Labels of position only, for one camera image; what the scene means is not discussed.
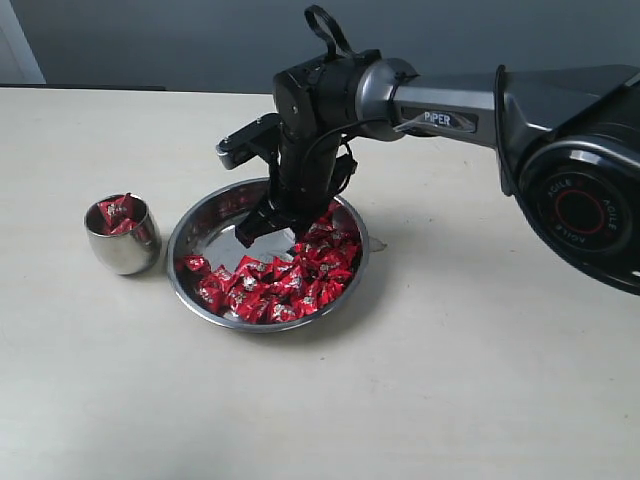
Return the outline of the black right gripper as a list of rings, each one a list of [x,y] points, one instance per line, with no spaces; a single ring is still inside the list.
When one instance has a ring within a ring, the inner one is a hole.
[[[293,244],[287,252],[296,253],[312,223],[328,208],[342,133],[305,136],[283,127],[280,134],[277,172],[270,176],[263,199],[235,226],[235,237],[250,248],[256,239],[279,231],[280,225],[293,225]]]

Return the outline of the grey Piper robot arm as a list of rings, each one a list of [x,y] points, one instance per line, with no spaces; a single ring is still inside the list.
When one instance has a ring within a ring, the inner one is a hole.
[[[275,76],[276,110],[220,143],[229,167],[269,164],[236,229],[250,246],[307,232],[353,171],[341,145],[443,137],[492,149],[502,192],[536,235],[587,276],[639,291],[639,71],[609,65],[427,76],[370,51]]]

